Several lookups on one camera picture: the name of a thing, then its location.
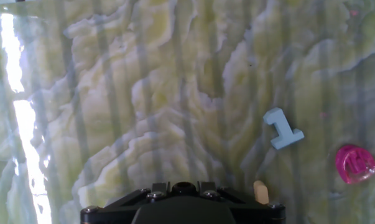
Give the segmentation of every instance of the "blue number 1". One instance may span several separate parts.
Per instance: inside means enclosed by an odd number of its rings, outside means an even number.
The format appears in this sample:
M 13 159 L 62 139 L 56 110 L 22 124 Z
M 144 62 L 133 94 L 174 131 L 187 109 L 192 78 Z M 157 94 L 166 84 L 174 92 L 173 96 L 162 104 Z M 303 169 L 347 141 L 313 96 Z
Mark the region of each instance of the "blue number 1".
M 305 137 L 301 130 L 291 130 L 287 118 L 285 117 L 284 112 L 282 112 L 282 109 L 280 108 L 274 108 L 269 110 L 263 116 L 263 120 L 268 125 L 274 124 L 275 129 L 279 133 L 279 137 L 274 138 L 271 141 L 275 149 L 281 149 Z

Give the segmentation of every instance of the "black plastic part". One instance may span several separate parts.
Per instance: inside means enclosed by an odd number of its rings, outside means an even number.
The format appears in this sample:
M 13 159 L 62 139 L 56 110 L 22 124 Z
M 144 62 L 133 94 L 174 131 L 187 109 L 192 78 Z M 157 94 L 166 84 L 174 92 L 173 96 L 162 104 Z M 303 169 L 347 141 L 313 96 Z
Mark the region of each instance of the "black plastic part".
M 216 191 L 216 185 L 214 182 L 199 182 L 200 184 L 200 195 L 203 195 L 207 190 Z
M 215 183 L 199 182 L 198 192 L 213 190 Z M 269 207 L 255 201 L 250 195 L 232 188 L 218 188 L 219 202 L 201 194 L 173 197 L 170 183 L 153 184 L 151 192 L 168 193 L 163 200 L 148 202 L 148 190 L 136 190 L 122 199 L 99 208 L 95 212 L 81 211 L 81 223 L 86 224 L 285 224 L 285 207 Z
M 235 224 L 233 215 L 223 203 L 198 197 L 180 196 L 144 206 L 133 224 Z
M 196 196 L 198 192 L 192 183 L 179 182 L 172 187 L 171 193 L 173 196 Z
M 168 194 L 167 183 L 152 184 L 151 192 L 162 192 L 164 195 Z

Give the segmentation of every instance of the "wooden peg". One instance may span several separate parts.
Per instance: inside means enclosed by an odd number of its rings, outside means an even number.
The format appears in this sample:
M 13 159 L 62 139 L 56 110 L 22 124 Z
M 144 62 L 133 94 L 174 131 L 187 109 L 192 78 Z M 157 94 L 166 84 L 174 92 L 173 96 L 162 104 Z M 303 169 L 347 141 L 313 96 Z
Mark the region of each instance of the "wooden peg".
M 255 199 L 257 202 L 261 204 L 269 203 L 269 192 L 267 191 L 267 187 L 263 184 L 262 181 L 260 180 L 255 181 L 254 193 L 255 193 Z

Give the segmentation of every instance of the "pink ring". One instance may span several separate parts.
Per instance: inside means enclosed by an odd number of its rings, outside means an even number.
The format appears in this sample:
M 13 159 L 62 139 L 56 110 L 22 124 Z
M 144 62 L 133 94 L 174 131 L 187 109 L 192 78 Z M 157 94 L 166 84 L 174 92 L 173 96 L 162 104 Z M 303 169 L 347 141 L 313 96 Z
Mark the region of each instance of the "pink ring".
M 373 156 L 358 146 L 343 146 L 336 154 L 335 164 L 339 175 L 347 184 L 361 182 L 375 174 Z

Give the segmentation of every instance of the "bolt head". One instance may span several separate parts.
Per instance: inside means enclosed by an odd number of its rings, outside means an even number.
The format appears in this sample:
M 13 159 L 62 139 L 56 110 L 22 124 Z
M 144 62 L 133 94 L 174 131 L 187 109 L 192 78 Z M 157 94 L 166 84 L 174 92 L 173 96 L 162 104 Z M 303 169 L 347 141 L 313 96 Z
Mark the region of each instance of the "bolt head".
M 85 213 L 93 213 L 97 212 L 99 210 L 99 206 L 96 205 L 91 205 L 83 209 Z
M 217 198 L 219 197 L 219 193 L 214 190 L 206 190 L 204 191 L 203 196 L 206 198 Z
M 280 203 L 269 203 L 267 206 L 271 207 L 272 209 L 283 207 L 283 205 Z
M 141 192 L 150 192 L 150 189 L 140 189 Z
M 148 198 L 161 198 L 163 196 L 165 196 L 165 195 L 162 192 L 151 192 L 151 193 L 147 194 Z

